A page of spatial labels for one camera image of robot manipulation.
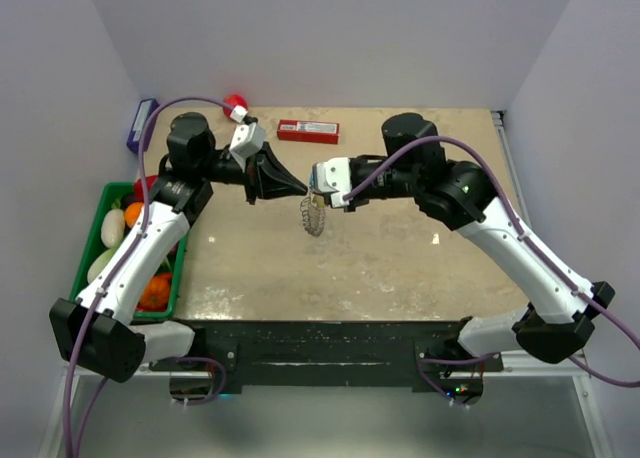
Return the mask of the blue grey keyring with rings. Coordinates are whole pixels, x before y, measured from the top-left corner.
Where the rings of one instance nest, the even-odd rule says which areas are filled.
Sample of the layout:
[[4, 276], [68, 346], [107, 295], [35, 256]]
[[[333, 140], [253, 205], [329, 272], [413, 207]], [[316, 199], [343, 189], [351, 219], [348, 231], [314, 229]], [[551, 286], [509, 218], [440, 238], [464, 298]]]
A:
[[324, 231], [326, 211], [325, 207], [319, 209], [312, 203], [312, 196], [317, 195], [314, 192], [314, 186], [313, 175], [310, 175], [308, 193], [300, 202], [299, 210], [304, 231], [312, 237], [319, 237]]

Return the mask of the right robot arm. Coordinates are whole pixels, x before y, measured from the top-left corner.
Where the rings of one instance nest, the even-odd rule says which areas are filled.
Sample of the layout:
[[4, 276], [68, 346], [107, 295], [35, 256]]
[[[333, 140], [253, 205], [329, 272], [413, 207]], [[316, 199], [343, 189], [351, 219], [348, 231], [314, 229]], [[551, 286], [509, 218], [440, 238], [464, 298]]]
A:
[[573, 358], [592, 337], [596, 318], [606, 314], [613, 288], [571, 271], [522, 220], [469, 145], [440, 135], [417, 113], [392, 116], [381, 132], [385, 155], [329, 164], [327, 203], [353, 212], [372, 200], [409, 198], [485, 253], [528, 300], [510, 313], [462, 320], [430, 358], [459, 371], [504, 351], [522, 350], [549, 364]]

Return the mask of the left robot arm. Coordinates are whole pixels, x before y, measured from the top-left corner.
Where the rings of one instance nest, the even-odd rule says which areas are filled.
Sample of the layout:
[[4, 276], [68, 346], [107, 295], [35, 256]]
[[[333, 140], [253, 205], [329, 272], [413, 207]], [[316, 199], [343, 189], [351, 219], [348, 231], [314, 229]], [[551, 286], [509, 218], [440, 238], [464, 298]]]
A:
[[219, 149], [202, 114], [184, 113], [172, 121], [168, 153], [132, 230], [75, 300], [59, 299], [50, 310], [56, 343], [70, 370], [81, 366], [123, 383], [145, 363], [173, 358], [185, 370], [205, 363], [207, 346], [190, 326], [131, 323], [154, 273], [212, 197], [213, 184], [241, 186], [249, 204], [307, 193], [265, 136], [256, 119], [245, 118], [229, 145]]

